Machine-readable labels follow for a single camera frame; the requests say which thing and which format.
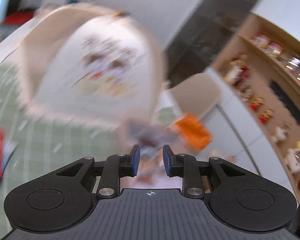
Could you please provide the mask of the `clear round pastry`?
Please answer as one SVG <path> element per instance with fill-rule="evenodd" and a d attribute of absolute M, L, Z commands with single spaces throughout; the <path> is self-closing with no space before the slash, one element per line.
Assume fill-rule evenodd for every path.
<path fill-rule="evenodd" d="M 178 140 L 178 134 L 166 127 L 152 126 L 130 120 L 127 125 L 128 139 L 140 146 L 140 164 L 137 181 L 145 185 L 154 185 L 158 175 L 164 169 L 162 148 Z"/>

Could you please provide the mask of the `orange plastic bag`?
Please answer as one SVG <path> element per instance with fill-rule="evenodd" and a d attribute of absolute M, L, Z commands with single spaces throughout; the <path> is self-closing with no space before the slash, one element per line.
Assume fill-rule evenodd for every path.
<path fill-rule="evenodd" d="M 184 144 L 194 152 L 204 150 L 212 141 L 210 131 L 191 113 L 184 114 L 171 124 L 170 130 L 179 134 Z"/>

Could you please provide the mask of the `pink cardboard gift box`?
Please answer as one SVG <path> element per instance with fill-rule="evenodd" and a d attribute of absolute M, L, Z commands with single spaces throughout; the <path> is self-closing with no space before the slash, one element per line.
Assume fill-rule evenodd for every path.
<path fill-rule="evenodd" d="M 162 148 L 169 145 L 175 154 L 192 151 L 175 131 L 169 128 L 148 126 L 128 121 L 116 130 L 120 153 L 129 153 L 134 145 L 140 146 L 140 163 L 135 177 L 121 179 L 122 188 L 131 189 L 180 189 L 182 180 L 166 175 Z"/>

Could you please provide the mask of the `beige chair right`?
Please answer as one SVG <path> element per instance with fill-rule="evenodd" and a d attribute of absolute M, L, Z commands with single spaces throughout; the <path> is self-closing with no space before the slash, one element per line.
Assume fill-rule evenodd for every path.
<path fill-rule="evenodd" d="M 220 101 L 222 90 L 206 73 L 195 74 L 169 89 L 179 109 L 201 120 Z"/>

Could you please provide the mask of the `green grid tablecloth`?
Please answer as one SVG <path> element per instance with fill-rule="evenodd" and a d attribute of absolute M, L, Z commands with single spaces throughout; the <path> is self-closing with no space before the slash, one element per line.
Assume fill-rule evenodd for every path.
<path fill-rule="evenodd" d="M 85 156 L 106 160 L 118 152 L 113 129 L 28 118 L 18 107 L 16 88 L 15 65 L 1 64 L 0 128 L 17 146 L 0 182 L 0 239 L 11 230 L 4 199 L 12 189 Z"/>

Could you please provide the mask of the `cartoon printed food cover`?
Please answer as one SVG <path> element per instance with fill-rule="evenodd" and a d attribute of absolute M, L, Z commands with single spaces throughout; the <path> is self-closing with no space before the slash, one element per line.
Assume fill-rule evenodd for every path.
<path fill-rule="evenodd" d="M 35 21 L 17 50 L 17 100 L 27 115 L 101 127 L 153 119 L 167 62 L 138 22 L 83 3 Z"/>

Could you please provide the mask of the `wooden display shelf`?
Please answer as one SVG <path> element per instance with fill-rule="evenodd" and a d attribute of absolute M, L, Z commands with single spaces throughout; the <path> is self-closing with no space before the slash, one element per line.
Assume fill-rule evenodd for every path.
<path fill-rule="evenodd" d="M 222 111 L 258 173 L 300 200 L 300 42 L 250 14 L 211 68 L 231 95 Z"/>

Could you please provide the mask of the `dark glass cabinet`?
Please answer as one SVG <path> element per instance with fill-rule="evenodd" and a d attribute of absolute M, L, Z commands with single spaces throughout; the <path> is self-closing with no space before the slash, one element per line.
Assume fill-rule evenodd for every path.
<path fill-rule="evenodd" d="M 174 87 L 203 72 L 237 31 L 258 0 L 203 0 L 167 48 Z"/>

